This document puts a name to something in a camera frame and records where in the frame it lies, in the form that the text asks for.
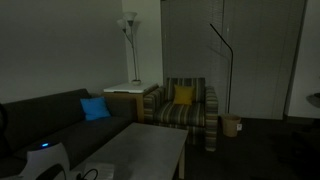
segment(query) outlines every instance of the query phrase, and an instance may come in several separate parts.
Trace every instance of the sofa armrest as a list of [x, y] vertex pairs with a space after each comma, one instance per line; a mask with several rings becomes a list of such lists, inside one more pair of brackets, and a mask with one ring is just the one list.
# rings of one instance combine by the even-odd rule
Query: sofa armrest
[[153, 115], [164, 103], [165, 88], [159, 87], [150, 92], [143, 98], [144, 121], [150, 123], [153, 121]]
[[137, 104], [134, 98], [106, 98], [108, 110], [112, 116], [125, 117], [137, 121]]
[[218, 98], [213, 87], [205, 90], [205, 141], [206, 150], [215, 151], [218, 130]]

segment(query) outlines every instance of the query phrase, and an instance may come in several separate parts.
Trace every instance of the wastebasket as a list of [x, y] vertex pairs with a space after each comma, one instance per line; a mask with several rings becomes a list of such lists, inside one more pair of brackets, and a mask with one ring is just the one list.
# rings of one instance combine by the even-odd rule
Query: wastebasket
[[221, 118], [223, 134], [228, 137], [236, 137], [238, 134], [237, 125], [240, 124], [241, 117], [234, 114], [223, 114]]

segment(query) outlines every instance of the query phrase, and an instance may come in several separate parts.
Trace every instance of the side table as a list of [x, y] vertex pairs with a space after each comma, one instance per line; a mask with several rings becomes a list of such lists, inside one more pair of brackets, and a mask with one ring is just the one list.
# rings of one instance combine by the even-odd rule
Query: side table
[[141, 83], [139, 86], [123, 83], [103, 90], [102, 96], [108, 98], [134, 98], [137, 103], [138, 122], [144, 122], [143, 97], [158, 87], [156, 83]]

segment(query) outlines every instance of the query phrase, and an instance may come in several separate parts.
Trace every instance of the striped armchair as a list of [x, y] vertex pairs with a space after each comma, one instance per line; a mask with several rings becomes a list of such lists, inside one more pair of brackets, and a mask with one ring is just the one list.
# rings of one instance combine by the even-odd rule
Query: striped armchair
[[[192, 105], [173, 104], [174, 85], [195, 87]], [[166, 87], [146, 95], [144, 121], [148, 124], [186, 129], [188, 143], [205, 142], [207, 151], [215, 151], [218, 128], [218, 99], [213, 87], [205, 86], [204, 78], [167, 78]]]

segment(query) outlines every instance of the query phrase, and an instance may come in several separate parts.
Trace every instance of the dark gray sofa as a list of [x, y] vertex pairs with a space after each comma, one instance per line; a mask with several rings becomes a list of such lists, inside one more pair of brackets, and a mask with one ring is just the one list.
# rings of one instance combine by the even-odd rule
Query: dark gray sofa
[[134, 99], [107, 99], [112, 115], [86, 121], [81, 98], [90, 98], [86, 89], [4, 104], [0, 116], [0, 178], [19, 174], [26, 154], [41, 143], [62, 142], [74, 168], [99, 147], [136, 120]]

